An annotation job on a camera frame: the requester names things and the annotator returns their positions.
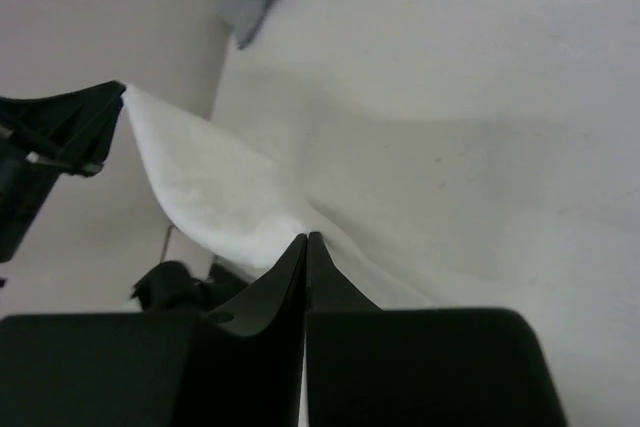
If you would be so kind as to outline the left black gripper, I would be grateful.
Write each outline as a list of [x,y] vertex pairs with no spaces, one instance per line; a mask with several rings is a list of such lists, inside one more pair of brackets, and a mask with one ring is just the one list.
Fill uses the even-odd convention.
[[104,167],[125,85],[108,81],[38,99],[1,99],[1,261],[10,261],[55,185],[55,169]]

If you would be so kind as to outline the white tank top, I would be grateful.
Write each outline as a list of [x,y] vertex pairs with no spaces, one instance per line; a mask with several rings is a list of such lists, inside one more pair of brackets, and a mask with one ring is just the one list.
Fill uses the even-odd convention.
[[246,281],[299,234],[318,231],[342,272],[390,309],[445,301],[385,272],[303,196],[291,171],[230,132],[129,84],[122,96],[153,193],[186,237]]

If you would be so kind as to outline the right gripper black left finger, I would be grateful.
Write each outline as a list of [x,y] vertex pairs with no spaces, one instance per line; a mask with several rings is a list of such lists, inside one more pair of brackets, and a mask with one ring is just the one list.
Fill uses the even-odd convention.
[[18,315],[1,323],[5,426],[294,426],[306,239],[212,311]]

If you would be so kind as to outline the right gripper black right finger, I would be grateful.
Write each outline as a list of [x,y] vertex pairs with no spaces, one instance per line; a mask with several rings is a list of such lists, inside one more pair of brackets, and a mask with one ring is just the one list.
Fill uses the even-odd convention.
[[313,426],[563,426],[538,338],[503,308],[384,310],[312,233],[306,254]]

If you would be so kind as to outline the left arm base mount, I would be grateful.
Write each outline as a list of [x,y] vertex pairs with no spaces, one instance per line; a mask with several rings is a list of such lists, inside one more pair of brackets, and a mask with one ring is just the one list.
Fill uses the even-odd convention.
[[134,284],[127,306],[141,312],[209,312],[231,300],[251,282],[239,267],[170,226],[160,263]]

